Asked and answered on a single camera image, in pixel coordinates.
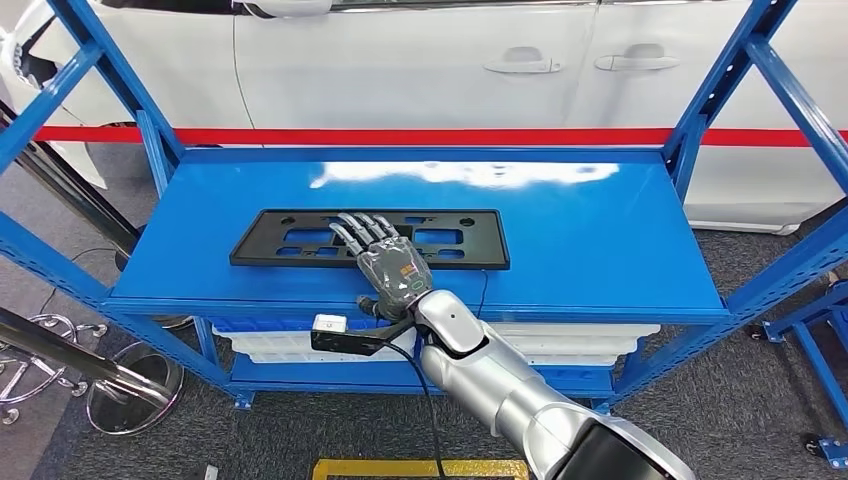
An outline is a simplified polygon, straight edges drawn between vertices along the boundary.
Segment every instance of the metal pole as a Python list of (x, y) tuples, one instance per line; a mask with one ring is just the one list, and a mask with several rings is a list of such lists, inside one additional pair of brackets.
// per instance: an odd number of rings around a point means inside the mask
[[(0, 110), (0, 123), (6, 128), (16, 115), (3, 102)], [(129, 258), (141, 237), (139, 231), (55, 150), (44, 142), (30, 142), (16, 163)]]
[(112, 360), (99, 357), (59, 335), (0, 307), (0, 340), (9, 349), (17, 347), (19, 355), (26, 352), (67, 365), (121, 392), (141, 398), (159, 407), (172, 403), (173, 392), (147, 378), (124, 368)]

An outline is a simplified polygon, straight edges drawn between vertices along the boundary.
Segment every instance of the black cable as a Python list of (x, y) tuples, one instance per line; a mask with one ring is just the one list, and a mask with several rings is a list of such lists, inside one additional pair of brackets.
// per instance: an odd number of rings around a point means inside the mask
[(483, 293), (480, 294), (480, 306), (477, 307), (477, 319), (480, 319), (480, 313), (483, 312), (483, 304), (486, 303), (486, 290), (489, 288), (489, 272), (485, 270), (480, 270), (483, 272)]
[[(89, 249), (87, 249), (87, 250), (83, 250), (83, 251), (81, 251), (80, 253), (78, 253), (78, 254), (74, 255), (73, 257), (71, 257), (71, 261), (72, 261), (72, 262), (75, 262), (75, 261), (77, 261), (77, 260), (78, 260), (81, 256), (83, 256), (83, 255), (85, 255), (85, 254), (87, 254), (87, 253), (91, 253), (91, 252), (102, 252), (102, 251), (116, 252), (117, 250), (115, 250), (114, 248), (103, 248), (103, 247), (89, 248)], [(56, 296), (56, 287), (53, 287), (53, 290), (51, 290), (51, 291), (50, 291), (50, 295), (48, 295), (48, 296), (47, 296), (47, 299), (46, 299), (46, 300), (44, 300), (44, 303), (42, 303), (42, 304), (41, 304), (41, 308), (39, 308), (39, 309), (38, 309), (38, 314), (39, 314), (39, 315), (41, 315), (42, 313), (44, 313), (44, 309), (46, 309), (46, 308), (47, 308), (47, 305), (50, 303), (50, 300), (53, 300), (53, 297), (54, 297), (54, 296)]]
[(424, 373), (421, 367), (415, 363), (415, 359), (406, 350), (398, 347), (391, 342), (383, 342), (383, 345), (403, 355), (403, 358), (412, 365), (415, 369), (415, 374), (418, 375), (418, 380), (421, 382), (421, 389), (424, 390), (424, 396), (427, 398), (427, 406), (430, 408), (430, 427), (433, 429), (433, 457), (436, 460), (436, 469), (439, 471), (439, 478), (446, 480), (445, 468), (442, 466), (442, 446), (439, 442), (439, 430), (436, 427), (436, 409), (433, 407), (433, 397), (430, 396), (430, 389), (427, 387), (427, 380), (424, 379)]

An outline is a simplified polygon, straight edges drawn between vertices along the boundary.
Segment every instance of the white car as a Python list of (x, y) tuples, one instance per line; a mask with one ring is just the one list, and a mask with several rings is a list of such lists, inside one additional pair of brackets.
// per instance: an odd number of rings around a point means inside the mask
[[(7, 3), (0, 18), (16, 14)], [(748, 5), (91, 1), (172, 125), (228, 129), (672, 127)], [(841, 128), (845, 25), (842, 0), (805, 0), (773, 42)], [(4, 34), (0, 97), (22, 110), (76, 49), (33, 0)], [(744, 130), (795, 129), (754, 70), (714, 124), (737, 129), (735, 146), (699, 155), (686, 198), (696, 227), (786, 234), (843, 195), (810, 149)], [(131, 120), (92, 72), (49, 124)], [(84, 144), (55, 147), (106, 186)]]

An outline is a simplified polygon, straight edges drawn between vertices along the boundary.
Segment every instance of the yellow floor marking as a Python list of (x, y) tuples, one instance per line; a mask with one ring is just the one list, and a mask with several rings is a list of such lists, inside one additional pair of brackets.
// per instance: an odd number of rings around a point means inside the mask
[[(513, 477), (529, 480), (527, 465), (521, 460), (445, 460), (449, 477)], [(312, 480), (330, 476), (348, 477), (438, 477), (433, 460), (318, 460)]]

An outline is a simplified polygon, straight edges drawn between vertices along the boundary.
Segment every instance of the robotic arm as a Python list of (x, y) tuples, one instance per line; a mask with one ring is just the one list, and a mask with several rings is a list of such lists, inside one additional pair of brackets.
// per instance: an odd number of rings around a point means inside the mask
[(694, 480), (657, 440), (621, 418), (600, 415), (549, 387), (525, 358), (447, 290), (432, 289), (426, 262), (383, 217), (341, 213), (330, 227), (357, 256), (378, 292), (360, 308), (393, 323), (370, 331), (313, 330), (316, 350), (370, 355), (411, 326), (424, 335), (430, 381), (505, 437), (539, 480)]

